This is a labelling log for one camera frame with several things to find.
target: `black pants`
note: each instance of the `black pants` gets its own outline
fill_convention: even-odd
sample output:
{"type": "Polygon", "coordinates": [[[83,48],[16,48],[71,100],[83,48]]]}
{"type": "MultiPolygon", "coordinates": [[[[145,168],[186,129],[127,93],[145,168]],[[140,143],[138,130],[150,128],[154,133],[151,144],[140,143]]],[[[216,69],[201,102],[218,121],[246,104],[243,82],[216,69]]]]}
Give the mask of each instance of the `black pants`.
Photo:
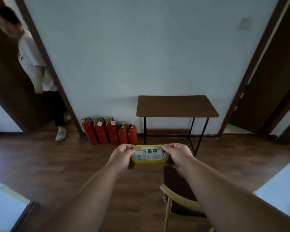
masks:
{"type": "Polygon", "coordinates": [[[52,117],[57,126],[64,126],[65,119],[63,113],[67,111],[66,105],[60,96],[59,91],[46,91],[48,103],[50,105],[50,111],[52,113],[52,117]]]}

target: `yellow box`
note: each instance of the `yellow box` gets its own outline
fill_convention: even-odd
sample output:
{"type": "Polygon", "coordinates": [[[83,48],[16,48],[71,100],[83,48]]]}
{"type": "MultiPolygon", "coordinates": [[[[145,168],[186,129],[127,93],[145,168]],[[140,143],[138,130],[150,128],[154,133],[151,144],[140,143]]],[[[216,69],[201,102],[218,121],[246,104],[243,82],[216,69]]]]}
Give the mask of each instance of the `yellow box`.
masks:
{"type": "Polygon", "coordinates": [[[163,164],[169,159],[169,154],[162,145],[137,145],[131,159],[136,164],[163,164]]]}

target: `red fire extinguisher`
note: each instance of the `red fire extinguisher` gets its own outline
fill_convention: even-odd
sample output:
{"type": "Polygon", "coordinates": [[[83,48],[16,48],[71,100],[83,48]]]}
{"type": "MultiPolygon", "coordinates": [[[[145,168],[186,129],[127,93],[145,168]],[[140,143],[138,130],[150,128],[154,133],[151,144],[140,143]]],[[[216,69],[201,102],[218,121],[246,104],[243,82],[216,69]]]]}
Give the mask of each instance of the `red fire extinguisher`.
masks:
{"type": "Polygon", "coordinates": [[[93,128],[93,120],[90,117],[88,117],[88,118],[82,119],[82,121],[83,121],[82,126],[85,130],[85,133],[88,137],[89,142],[92,145],[98,144],[95,129],[93,128]]]}
{"type": "Polygon", "coordinates": [[[111,144],[114,146],[119,145],[117,126],[113,117],[111,119],[106,119],[106,130],[108,132],[109,139],[111,140],[111,144]]]}
{"type": "Polygon", "coordinates": [[[128,127],[128,139],[129,144],[137,145],[138,144],[138,133],[136,131],[136,126],[130,124],[128,127]]]}
{"type": "Polygon", "coordinates": [[[105,129],[105,119],[100,117],[94,120],[93,126],[102,145],[108,144],[108,137],[105,129]]]}
{"type": "Polygon", "coordinates": [[[128,134],[127,134],[127,125],[122,124],[118,130],[118,136],[120,140],[120,144],[126,143],[128,144],[128,134]]]}

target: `t-shirt sleeve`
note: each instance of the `t-shirt sleeve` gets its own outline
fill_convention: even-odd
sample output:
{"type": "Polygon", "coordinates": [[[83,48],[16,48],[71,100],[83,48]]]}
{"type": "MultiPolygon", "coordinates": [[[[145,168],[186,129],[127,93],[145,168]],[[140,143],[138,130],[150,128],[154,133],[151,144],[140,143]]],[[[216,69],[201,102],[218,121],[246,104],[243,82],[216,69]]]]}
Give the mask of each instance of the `t-shirt sleeve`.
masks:
{"type": "Polygon", "coordinates": [[[46,66],[38,47],[33,38],[27,38],[27,56],[31,59],[34,66],[46,66]]]}

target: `brown wooden door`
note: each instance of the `brown wooden door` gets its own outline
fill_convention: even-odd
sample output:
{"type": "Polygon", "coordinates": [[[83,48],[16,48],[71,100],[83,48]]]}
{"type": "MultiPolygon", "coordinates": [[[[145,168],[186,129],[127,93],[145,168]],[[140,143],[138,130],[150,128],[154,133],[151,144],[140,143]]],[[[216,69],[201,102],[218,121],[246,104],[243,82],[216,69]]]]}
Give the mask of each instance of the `brown wooden door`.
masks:
{"type": "Polygon", "coordinates": [[[0,30],[0,105],[23,132],[32,132],[52,118],[45,95],[35,94],[18,62],[17,44],[0,30]]]}
{"type": "Polygon", "coordinates": [[[257,133],[290,89],[290,6],[230,124],[257,133]]]}

